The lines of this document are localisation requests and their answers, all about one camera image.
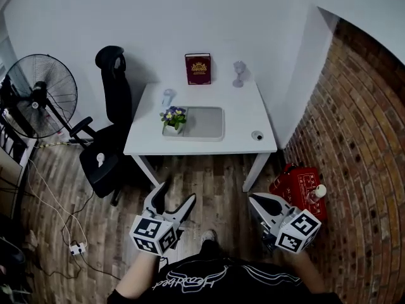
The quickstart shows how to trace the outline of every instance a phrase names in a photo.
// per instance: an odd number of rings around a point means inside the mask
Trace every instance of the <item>white flower pot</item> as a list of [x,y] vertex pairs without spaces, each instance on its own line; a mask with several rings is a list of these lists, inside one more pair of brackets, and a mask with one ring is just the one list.
[[174,128],[173,126],[167,125],[167,126],[166,126],[166,130],[167,130],[167,132],[169,132],[170,134],[179,134],[179,133],[182,131],[183,126],[184,126],[184,124],[180,124],[180,125],[178,126],[178,130],[175,130],[175,128]]

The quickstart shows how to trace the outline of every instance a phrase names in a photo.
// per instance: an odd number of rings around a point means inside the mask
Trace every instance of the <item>table leg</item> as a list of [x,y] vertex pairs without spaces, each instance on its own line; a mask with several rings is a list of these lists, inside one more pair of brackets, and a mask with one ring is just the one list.
[[156,172],[153,170],[151,164],[148,162],[145,156],[143,155],[133,155],[135,162],[138,164],[139,168],[146,174],[149,180],[155,185],[155,187],[159,187],[160,183],[158,180],[158,176]]
[[250,190],[250,188],[258,178],[261,169],[263,169],[263,167],[265,166],[270,155],[271,153],[259,153],[256,156],[253,166],[246,177],[245,183],[242,186],[242,190],[244,193],[247,193]]

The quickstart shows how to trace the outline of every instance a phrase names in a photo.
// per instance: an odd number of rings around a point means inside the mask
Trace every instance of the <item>chair armrest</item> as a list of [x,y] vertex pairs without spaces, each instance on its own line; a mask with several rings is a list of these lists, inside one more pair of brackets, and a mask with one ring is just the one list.
[[76,135],[77,133],[79,133],[81,130],[84,130],[86,133],[88,133],[87,131],[87,127],[89,126],[89,124],[93,121],[93,118],[91,117],[86,117],[85,119],[83,119],[81,122],[79,122],[76,126],[74,126],[71,130],[70,130],[70,137],[73,137],[74,135]]
[[112,171],[118,162],[120,161],[118,155],[110,155],[101,167],[97,168],[92,174],[89,176],[89,182],[91,184],[96,184],[102,178],[104,178],[110,171]]

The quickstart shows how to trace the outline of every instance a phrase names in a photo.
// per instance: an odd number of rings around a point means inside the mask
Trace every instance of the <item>gray tray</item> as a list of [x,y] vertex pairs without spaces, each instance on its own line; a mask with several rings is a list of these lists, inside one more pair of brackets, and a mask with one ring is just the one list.
[[187,107],[187,121],[179,134],[163,128],[162,134],[166,139],[181,141],[220,142],[225,134],[225,114],[220,107]]

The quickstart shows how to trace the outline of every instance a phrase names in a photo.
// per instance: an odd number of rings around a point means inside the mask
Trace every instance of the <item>extension cord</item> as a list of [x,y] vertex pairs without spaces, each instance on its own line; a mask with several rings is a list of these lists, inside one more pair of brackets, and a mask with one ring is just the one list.
[[77,255],[79,255],[79,254],[81,254],[81,253],[85,253],[85,252],[86,252],[86,248],[85,248],[83,242],[81,242],[81,243],[79,243],[79,244],[75,244],[74,246],[70,246],[69,248],[70,248],[70,253],[71,253],[73,256],[77,256]]

